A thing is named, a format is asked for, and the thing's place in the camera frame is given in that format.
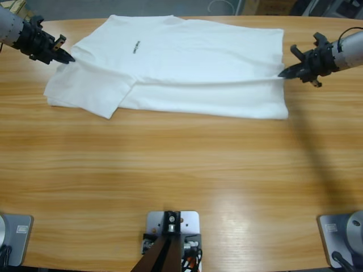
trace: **white t-shirt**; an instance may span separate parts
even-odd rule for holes
[[[281,29],[112,15],[72,47],[45,90],[52,105],[110,118],[117,107],[287,118]]]

